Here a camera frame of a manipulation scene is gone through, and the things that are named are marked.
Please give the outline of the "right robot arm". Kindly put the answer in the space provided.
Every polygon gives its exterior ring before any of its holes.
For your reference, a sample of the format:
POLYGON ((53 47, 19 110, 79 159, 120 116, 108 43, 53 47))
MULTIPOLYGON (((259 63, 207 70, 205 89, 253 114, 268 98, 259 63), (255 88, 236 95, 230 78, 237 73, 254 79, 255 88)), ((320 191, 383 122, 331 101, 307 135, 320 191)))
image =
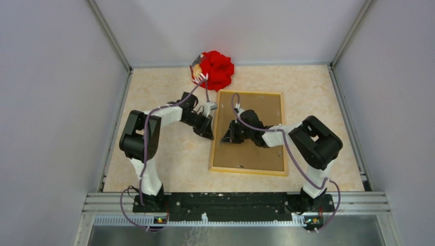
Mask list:
POLYGON ((251 140, 260 148, 283 146, 305 178, 300 207, 315 211, 322 203, 333 162, 343 148, 341 139, 317 117, 310 115, 292 126, 266 126, 253 110, 237 110, 222 142, 241 144, 251 140))

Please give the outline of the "brown cardboard backing board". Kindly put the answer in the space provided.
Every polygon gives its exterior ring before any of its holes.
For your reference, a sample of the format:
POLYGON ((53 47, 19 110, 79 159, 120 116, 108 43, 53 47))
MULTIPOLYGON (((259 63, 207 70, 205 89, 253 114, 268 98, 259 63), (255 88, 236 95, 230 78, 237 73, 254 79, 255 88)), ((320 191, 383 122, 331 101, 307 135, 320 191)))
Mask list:
POLYGON ((239 103, 242 120, 266 129, 284 123, 283 97, 280 93, 220 91, 214 118, 214 140, 209 170, 216 172, 287 176, 287 155, 283 146, 268 147, 262 132, 236 122, 233 112, 239 103))

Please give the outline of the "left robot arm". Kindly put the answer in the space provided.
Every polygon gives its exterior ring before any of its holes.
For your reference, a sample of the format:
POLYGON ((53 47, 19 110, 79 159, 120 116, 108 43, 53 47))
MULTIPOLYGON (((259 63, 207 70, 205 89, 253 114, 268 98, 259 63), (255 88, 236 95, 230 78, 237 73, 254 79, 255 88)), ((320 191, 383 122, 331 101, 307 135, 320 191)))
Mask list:
POLYGON ((132 110, 124 126, 119 148, 133 165, 139 180, 138 204, 158 212, 164 207, 164 186, 157 174, 155 155, 161 128, 175 122, 192 127, 193 132, 213 140, 211 112, 217 109, 212 101, 195 110, 198 99, 184 92, 182 98, 170 101, 151 111, 132 110))

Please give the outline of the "yellow wooden picture frame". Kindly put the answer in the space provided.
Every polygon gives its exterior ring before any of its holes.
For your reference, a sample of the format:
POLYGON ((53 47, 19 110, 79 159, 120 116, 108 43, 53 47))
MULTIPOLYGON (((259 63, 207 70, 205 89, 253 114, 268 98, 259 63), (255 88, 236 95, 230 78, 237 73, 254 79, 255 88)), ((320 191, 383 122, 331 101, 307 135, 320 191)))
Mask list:
POLYGON ((222 138, 235 115, 231 103, 240 102, 241 108, 252 109, 266 126, 285 123, 283 93, 238 92, 221 90, 217 94, 218 109, 213 120, 214 140, 211 144, 209 170, 216 172, 244 173, 257 175, 287 176, 287 154, 283 146, 261 148, 250 139, 243 143, 226 143, 222 138))

